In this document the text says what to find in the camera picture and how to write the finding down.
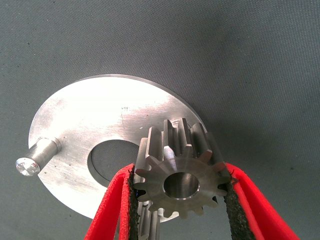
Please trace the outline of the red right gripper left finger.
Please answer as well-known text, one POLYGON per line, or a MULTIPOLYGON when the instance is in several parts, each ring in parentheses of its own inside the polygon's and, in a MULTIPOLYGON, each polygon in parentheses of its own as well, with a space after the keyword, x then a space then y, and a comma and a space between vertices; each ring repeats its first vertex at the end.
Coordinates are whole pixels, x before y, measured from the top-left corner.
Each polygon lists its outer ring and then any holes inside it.
POLYGON ((119 227, 119 240, 138 239, 138 200, 133 187, 134 164, 120 169, 107 188, 86 240, 113 240, 119 227))

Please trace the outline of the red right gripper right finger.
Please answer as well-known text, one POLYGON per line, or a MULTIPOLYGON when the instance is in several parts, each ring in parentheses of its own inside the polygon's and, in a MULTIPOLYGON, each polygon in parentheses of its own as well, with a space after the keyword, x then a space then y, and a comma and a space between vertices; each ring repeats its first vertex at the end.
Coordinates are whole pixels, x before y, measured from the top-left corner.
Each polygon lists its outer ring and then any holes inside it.
POLYGON ((231 185, 225 198, 233 240, 298 240, 256 184, 239 167, 226 168, 231 185))

